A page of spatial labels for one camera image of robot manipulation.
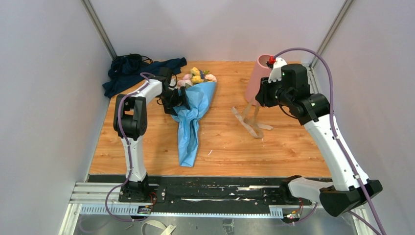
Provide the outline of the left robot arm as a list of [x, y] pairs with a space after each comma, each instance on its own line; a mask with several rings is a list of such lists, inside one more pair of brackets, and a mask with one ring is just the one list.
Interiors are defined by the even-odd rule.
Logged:
[[168, 115], [177, 116], [176, 107], [189, 109], [185, 88], [176, 88], [173, 71], [162, 67], [157, 75], [143, 72], [145, 82], [129, 94], [116, 97], [113, 127], [121, 138], [127, 164], [126, 180], [120, 186], [120, 202], [146, 202], [155, 197], [144, 165], [143, 137], [148, 126], [147, 105], [157, 98]]

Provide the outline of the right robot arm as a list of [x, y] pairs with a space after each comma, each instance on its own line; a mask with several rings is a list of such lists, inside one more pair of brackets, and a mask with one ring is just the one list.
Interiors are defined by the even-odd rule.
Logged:
[[342, 136], [330, 115], [329, 100], [323, 94], [311, 93], [306, 67], [280, 61], [267, 65], [271, 73], [261, 78], [256, 101], [263, 107], [289, 109], [315, 141], [332, 178], [331, 183], [299, 175], [284, 179], [279, 191], [281, 201], [290, 205], [300, 198], [307, 199], [320, 203], [329, 215], [337, 217], [378, 195], [383, 190], [380, 181], [371, 180], [350, 150], [339, 146]]

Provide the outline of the pink cylindrical vase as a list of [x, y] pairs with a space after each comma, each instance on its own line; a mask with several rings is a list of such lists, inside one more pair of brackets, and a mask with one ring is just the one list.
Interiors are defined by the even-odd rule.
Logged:
[[253, 106], [257, 105], [255, 96], [259, 91], [261, 78], [270, 76], [272, 69], [268, 67], [267, 62], [269, 62], [269, 59], [271, 57], [273, 57], [273, 55], [260, 55], [254, 64], [251, 77], [248, 81], [247, 88], [245, 90], [245, 99], [249, 104]]

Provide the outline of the blue wrapping paper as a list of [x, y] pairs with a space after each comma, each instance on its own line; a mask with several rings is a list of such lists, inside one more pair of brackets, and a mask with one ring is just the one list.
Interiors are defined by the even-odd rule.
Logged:
[[184, 105], [174, 108], [177, 115], [172, 118], [178, 123], [179, 165], [193, 167], [199, 148], [199, 121], [208, 112], [216, 89], [216, 82], [206, 82], [185, 89], [189, 109]]

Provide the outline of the tan ribbon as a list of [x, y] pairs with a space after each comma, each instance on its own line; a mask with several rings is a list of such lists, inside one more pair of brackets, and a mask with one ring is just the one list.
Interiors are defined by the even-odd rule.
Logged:
[[264, 134], [263, 130], [273, 130], [273, 127], [267, 124], [263, 124], [258, 122], [257, 116], [259, 113], [259, 105], [256, 104], [254, 106], [254, 115], [252, 117], [248, 117], [250, 109], [253, 107], [255, 99], [252, 98], [248, 105], [244, 108], [243, 112], [238, 112], [236, 107], [231, 107], [231, 112], [234, 114], [236, 119], [245, 127], [248, 133], [255, 139], [263, 139]]

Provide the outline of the flower bouquet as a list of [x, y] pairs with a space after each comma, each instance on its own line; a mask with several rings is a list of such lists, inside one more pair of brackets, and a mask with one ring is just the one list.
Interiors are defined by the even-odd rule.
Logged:
[[176, 88], [189, 88], [201, 83], [217, 82], [217, 78], [209, 70], [200, 70], [193, 67], [190, 73], [185, 74], [181, 79], [177, 80]]

